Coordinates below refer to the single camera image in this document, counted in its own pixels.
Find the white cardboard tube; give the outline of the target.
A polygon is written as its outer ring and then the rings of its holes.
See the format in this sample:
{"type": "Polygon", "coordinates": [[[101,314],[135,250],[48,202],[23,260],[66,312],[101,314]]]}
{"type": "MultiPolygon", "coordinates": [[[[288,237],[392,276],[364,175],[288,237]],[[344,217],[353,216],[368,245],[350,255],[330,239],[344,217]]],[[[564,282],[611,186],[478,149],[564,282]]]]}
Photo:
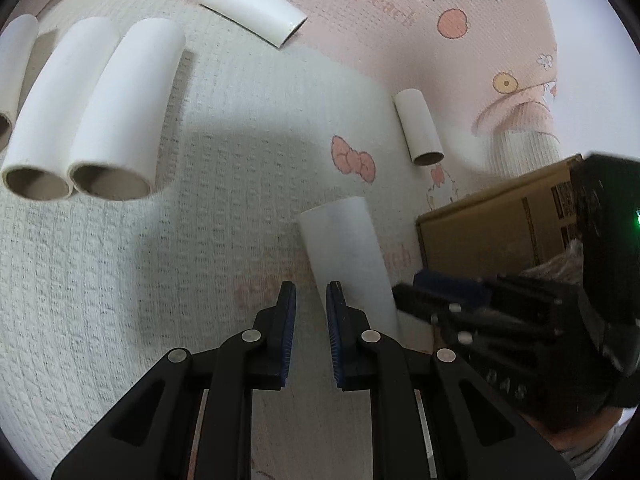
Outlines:
{"type": "Polygon", "coordinates": [[[4,186],[28,200],[74,192],[70,151],[96,83],[119,43],[108,18],[86,18],[66,32],[30,88],[1,167],[4,186]]]}
{"type": "Polygon", "coordinates": [[[39,23],[32,14],[9,22],[0,40],[1,149],[9,143],[18,115],[23,82],[38,37],[39,23]]]}
{"type": "Polygon", "coordinates": [[[288,0],[198,0],[273,47],[282,47],[307,21],[307,15],[288,0]]]}
{"type": "Polygon", "coordinates": [[[444,150],[423,93],[418,89],[402,90],[394,96],[394,105],[411,161],[422,167],[439,164],[444,150]]]}
{"type": "Polygon", "coordinates": [[[153,192],[166,108],[186,37],[167,18],[133,24],[82,115],[67,174],[78,192],[138,200],[153,192]]]}

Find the brown cardboard box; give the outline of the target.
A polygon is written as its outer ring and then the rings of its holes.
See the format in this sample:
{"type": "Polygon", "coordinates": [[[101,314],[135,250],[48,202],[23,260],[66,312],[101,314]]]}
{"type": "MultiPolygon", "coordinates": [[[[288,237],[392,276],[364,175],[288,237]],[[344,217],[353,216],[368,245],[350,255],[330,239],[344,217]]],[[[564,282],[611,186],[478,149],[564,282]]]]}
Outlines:
{"type": "Polygon", "coordinates": [[[445,278],[519,274],[579,237],[570,172],[582,155],[506,180],[416,219],[423,269],[445,278]]]}

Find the white tube in box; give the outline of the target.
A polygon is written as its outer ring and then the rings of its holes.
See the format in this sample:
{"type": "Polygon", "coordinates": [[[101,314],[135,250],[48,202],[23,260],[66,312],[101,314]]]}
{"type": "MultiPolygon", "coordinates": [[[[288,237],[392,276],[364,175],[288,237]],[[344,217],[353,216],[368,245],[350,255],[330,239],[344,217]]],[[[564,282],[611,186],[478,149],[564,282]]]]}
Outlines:
{"type": "Polygon", "coordinates": [[[300,232],[322,300],[331,282],[342,285],[349,306],[370,326],[397,339],[400,327],[378,238],[363,197],[349,197],[299,215],[300,232]]]}

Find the pink hello kitty mat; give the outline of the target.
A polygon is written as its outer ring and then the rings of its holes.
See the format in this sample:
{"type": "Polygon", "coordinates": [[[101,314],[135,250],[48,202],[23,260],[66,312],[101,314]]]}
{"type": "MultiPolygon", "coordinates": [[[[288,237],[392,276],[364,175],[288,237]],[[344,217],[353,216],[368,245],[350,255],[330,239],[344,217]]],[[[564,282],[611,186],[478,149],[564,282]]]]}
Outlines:
{"type": "Polygon", "coordinates": [[[285,280],[298,291],[291,377],[258,393],[252,471],[367,479],[369,400],[335,389],[299,215],[366,199],[392,281],[420,268],[414,222],[559,156],[541,120],[477,125],[495,85],[556,76],[544,0],[288,0],[280,48],[198,0],[50,0],[27,75],[73,24],[168,18],[186,48],[155,192],[117,203],[1,195],[1,427],[27,470],[55,466],[167,350],[215,347],[285,280]],[[416,166],[394,105],[420,90],[444,159],[416,166]]]}

